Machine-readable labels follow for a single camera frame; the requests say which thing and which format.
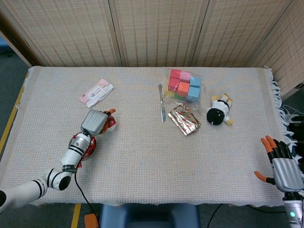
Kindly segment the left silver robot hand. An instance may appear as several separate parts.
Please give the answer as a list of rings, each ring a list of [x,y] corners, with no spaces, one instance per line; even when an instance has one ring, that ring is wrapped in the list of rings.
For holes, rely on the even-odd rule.
[[[81,124],[81,131],[90,133],[91,136],[113,131],[116,128],[116,120],[113,117],[115,112],[115,109],[103,112],[91,109]]]

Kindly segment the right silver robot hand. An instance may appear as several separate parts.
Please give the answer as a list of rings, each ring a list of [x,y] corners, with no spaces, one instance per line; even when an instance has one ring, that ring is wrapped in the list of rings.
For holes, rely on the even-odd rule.
[[[271,164],[273,177],[264,176],[258,171],[254,171],[255,176],[263,182],[275,185],[284,193],[303,190],[304,182],[300,169],[286,143],[279,142],[269,135],[261,138],[261,142]]]

